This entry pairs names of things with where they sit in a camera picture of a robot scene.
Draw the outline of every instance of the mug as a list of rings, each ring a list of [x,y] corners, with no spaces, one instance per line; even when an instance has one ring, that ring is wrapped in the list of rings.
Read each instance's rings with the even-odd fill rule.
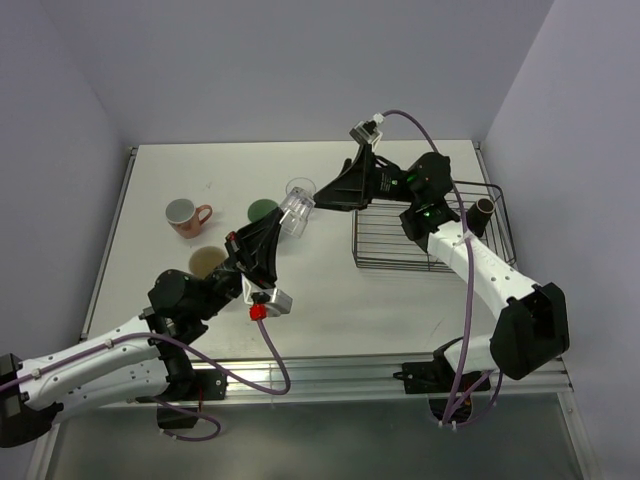
[[[200,212],[204,210],[209,210],[209,213],[204,218],[200,218]],[[202,224],[209,220],[212,213],[211,205],[201,205],[196,208],[193,202],[186,198],[174,200],[165,210],[169,225],[184,238],[197,237],[202,230]]]

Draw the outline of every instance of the robotic arm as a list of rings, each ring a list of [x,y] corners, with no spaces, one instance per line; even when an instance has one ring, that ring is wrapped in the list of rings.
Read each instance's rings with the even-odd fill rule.
[[[465,234],[444,199],[453,188],[450,159],[431,152],[402,170],[374,154],[378,123],[361,122],[351,131],[358,154],[314,196],[316,208],[352,211],[373,199],[410,203],[400,216],[407,238],[466,278]],[[190,398],[196,376],[191,361],[159,335],[190,344],[207,331],[204,321],[242,294],[254,320],[289,313],[292,299],[276,288],[275,259],[281,229],[304,227],[292,207],[296,202],[287,197],[262,220],[231,232],[225,243],[229,258],[207,278],[163,272],[148,293],[151,306],[113,331],[36,359],[1,356],[0,447],[27,443],[53,424],[124,399]],[[467,217],[471,231],[484,228],[482,215],[476,224],[471,212]],[[552,283],[539,286],[514,271],[474,235],[470,241],[474,290],[497,325],[493,335],[470,340],[463,373],[500,369],[519,380],[569,347],[564,295]],[[434,353],[433,378],[444,392],[453,384],[461,345],[456,339]]]

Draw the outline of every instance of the gray floor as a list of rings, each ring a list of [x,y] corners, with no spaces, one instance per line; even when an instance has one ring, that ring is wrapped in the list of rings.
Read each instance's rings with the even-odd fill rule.
[[[64,427],[50,478],[581,478],[555,395],[501,397],[457,433],[439,430],[425,408],[425,400],[225,407],[210,412],[224,435],[199,444],[158,435],[152,409],[94,412]]]

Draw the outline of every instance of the rack wire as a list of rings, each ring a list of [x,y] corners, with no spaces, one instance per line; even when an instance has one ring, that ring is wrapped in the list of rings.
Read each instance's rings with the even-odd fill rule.
[[[516,251],[502,188],[492,183],[455,183],[465,210],[481,198],[493,200],[495,213],[480,240],[507,264],[513,265]],[[445,199],[451,209],[459,214],[460,207],[453,193]],[[444,262],[423,252],[407,239],[400,223],[400,214],[408,207],[409,204],[404,202],[376,200],[366,210],[354,212],[352,252],[358,268],[452,272]]]

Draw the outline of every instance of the transparent plastic cup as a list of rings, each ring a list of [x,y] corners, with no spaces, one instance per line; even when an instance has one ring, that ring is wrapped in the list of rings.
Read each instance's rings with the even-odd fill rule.
[[[293,187],[280,204],[280,209],[284,212],[280,220],[282,231],[292,237],[302,237],[315,204],[311,193],[303,188]]]

